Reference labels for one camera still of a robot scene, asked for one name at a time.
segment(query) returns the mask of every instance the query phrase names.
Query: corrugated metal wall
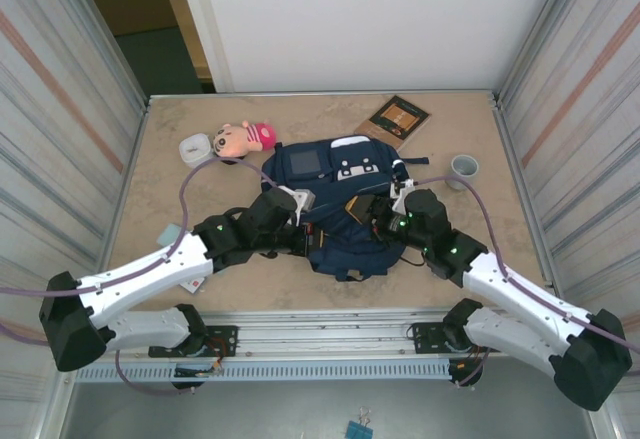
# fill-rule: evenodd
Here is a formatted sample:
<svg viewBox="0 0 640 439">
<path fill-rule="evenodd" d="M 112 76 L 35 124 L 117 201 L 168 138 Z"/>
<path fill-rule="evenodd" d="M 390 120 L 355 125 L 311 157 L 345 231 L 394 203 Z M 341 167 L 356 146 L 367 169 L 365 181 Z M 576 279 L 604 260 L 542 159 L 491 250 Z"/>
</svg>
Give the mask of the corrugated metal wall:
<svg viewBox="0 0 640 439">
<path fill-rule="evenodd" d="M 640 0 L 568 0 L 503 115 L 567 299 L 640 342 Z M 635 369 L 640 357 L 634 356 Z M 640 381 L 617 395 L 640 437 Z"/>
<path fill-rule="evenodd" d="M 98 266 L 144 98 L 86 0 L 0 0 L 0 283 L 44 289 Z M 42 337 L 40 300 L 0 321 Z M 0 336 L 0 437 L 37 428 L 50 352 Z"/>
</svg>

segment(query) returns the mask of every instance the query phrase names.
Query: tabletop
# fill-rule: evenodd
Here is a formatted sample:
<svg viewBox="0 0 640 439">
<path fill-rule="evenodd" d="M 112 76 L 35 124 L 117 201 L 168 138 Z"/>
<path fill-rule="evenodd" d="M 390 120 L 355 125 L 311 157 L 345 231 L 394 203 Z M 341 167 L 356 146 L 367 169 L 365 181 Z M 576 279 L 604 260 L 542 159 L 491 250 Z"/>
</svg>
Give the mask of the tabletop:
<svg viewBox="0 0 640 439">
<path fill-rule="evenodd" d="M 448 172 L 457 154 L 475 157 L 480 169 L 475 186 L 491 216 L 505 262 L 524 277 L 543 284 L 533 243 L 511 176 L 486 93 L 400 94 L 431 114 L 401 151 L 403 157 L 428 156 L 431 163 L 408 166 L 414 179 Z M 214 135 L 222 124 L 268 122 L 286 144 L 353 133 L 391 94 L 161 97 L 151 102 L 137 162 L 111 255 L 117 267 L 160 246 L 157 238 L 168 224 L 180 224 L 178 189 L 190 169 L 180 159 L 179 143 L 196 133 Z M 251 153 L 260 166 L 271 151 Z M 452 226 L 491 249 L 480 208 L 471 193 L 446 184 L 431 189 L 447 207 Z M 260 193 L 255 172 L 238 165 L 213 164 L 191 181 L 186 200 L 189 227 L 209 215 L 248 206 Z M 417 251 L 405 257 L 420 261 Z M 162 309 L 192 303 L 200 312 L 300 310 L 358 307 L 448 307 L 473 297 L 426 267 L 398 262 L 387 276 L 362 283 L 338 283 L 314 273 L 306 259 L 280 255 L 269 260 L 254 255 L 247 264 L 207 278 L 191 294 L 176 286 L 143 303 Z"/>
</svg>

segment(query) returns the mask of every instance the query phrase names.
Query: white wall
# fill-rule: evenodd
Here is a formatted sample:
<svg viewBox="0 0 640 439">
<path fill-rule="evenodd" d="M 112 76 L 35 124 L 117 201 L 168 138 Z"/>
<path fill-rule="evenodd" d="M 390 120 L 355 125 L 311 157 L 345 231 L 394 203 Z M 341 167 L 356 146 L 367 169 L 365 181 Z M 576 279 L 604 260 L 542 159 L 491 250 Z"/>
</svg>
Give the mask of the white wall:
<svg viewBox="0 0 640 439">
<path fill-rule="evenodd" d="M 545 0 L 189 0 L 219 91 L 494 88 Z"/>
</svg>

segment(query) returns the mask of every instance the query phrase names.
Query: brown book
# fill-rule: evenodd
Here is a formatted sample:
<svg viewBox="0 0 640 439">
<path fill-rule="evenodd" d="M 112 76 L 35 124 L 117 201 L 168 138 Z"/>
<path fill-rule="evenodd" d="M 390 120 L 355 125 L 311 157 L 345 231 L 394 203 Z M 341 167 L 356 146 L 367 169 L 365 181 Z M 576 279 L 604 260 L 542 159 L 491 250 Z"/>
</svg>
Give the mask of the brown book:
<svg viewBox="0 0 640 439">
<path fill-rule="evenodd" d="M 371 118 L 356 127 L 355 133 L 379 139 L 399 151 L 428 119 L 429 113 L 393 96 Z"/>
</svg>

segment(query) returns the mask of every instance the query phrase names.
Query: ceramic mug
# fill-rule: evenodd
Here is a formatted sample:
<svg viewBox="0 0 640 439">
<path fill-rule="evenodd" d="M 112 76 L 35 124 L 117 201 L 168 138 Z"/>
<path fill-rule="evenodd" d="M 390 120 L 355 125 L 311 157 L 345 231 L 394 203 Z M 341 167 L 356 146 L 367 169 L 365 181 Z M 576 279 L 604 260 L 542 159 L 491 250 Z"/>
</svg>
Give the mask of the ceramic mug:
<svg viewBox="0 0 640 439">
<path fill-rule="evenodd" d="M 451 159 L 451 172 L 449 174 L 451 176 L 459 177 L 460 179 L 464 179 L 465 181 L 471 183 L 478 175 L 479 170 L 480 164 L 478 164 L 478 161 L 466 154 L 460 154 L 459 156 Z M 450 187 L 458 191 L 466 189 L 464 184 L 461 184 L 457 181 L 448 180 L 446 182 Z"/>
</svg>

